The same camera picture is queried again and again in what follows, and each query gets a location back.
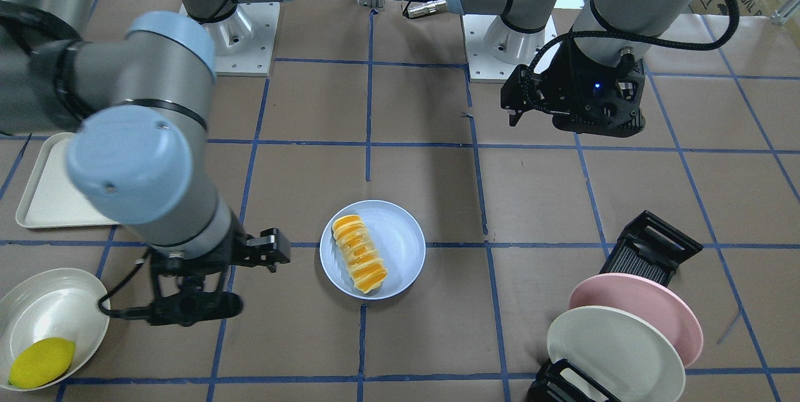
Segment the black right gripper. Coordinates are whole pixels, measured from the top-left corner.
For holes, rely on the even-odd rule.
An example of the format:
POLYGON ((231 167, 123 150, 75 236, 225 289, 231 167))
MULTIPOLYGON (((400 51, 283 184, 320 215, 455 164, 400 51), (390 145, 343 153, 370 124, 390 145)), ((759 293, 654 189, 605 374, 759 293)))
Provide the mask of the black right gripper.
POLYGON ((197 258, 169 258, 157 252, 149 260, 152 274, 217 274, 229 266, 266 266, 276 271, 280 263, 291 262, 291 241, 277 228, 251 236, 243 230, 238 219, 231 219, 225 236, 208 253, 197 258))

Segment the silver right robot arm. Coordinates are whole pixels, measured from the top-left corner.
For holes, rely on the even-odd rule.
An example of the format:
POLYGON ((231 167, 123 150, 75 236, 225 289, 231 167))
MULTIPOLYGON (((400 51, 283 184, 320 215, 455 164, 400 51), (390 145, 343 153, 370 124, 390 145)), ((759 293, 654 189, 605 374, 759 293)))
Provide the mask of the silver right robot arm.
POLYGON ((215 58, 209 27, 245 3, 182 0, 122 41, 82 38, 91 0, 2 0, 2 134, 67 131, 69 180, 166 260, 166 274, 289 262, 278 230, 252 237, 204 168, 215 58))

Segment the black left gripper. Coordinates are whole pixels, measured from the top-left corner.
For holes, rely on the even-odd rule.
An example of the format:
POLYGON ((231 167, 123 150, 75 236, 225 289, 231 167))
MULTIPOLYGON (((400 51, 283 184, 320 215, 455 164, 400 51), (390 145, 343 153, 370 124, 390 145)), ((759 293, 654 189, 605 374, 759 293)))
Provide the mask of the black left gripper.
POLYGON ((500 90, 513 128, 528 111, 551 115, 552 125, 578 134, 628 138, 646 126, 641 109, 644 62, 623 49, 612 66, 595 63, 577 46, 560 46, 542 73, 519 64, 500 90))

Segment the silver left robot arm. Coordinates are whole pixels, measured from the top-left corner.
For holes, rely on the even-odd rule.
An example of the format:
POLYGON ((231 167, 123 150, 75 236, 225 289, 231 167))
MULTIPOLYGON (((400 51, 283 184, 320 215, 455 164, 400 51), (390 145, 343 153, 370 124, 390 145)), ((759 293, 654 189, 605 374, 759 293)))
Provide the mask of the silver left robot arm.
MULTIPOLYGON (((512 37, 543 34, 557 0, 446 0, 449 12, 494 16, 500 57, 511 62, 512 37)), ((644 54, 652 46, 714 51, 740 23, 736 0, 724 0, 728 24, 711 43, 668 40, 663 34, 691 0, 587 0, 568 32, 545 39, 514 60, 499 105, 516 126, 539 111, 552 125, 578 134, 628 138, 645 128, 641 109, 644 54)))

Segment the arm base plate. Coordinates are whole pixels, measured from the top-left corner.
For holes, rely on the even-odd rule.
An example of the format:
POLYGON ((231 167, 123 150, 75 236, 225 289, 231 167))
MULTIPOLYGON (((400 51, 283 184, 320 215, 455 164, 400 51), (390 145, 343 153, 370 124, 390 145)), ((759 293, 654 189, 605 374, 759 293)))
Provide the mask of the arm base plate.
POLYGON ((462 28, 469 79, 478 83, 505 83, 517 65, 529 65, 538 49, 556 37, 552 17, 534 34, 513 31, 492 15, 463 15, 462 28))
POLYGON ((276 1, 235 7, 226 3, 220 16, 229 14, 227 18, 203 25, 215 43, 217 76, 269 76, 280 11, 276 1))

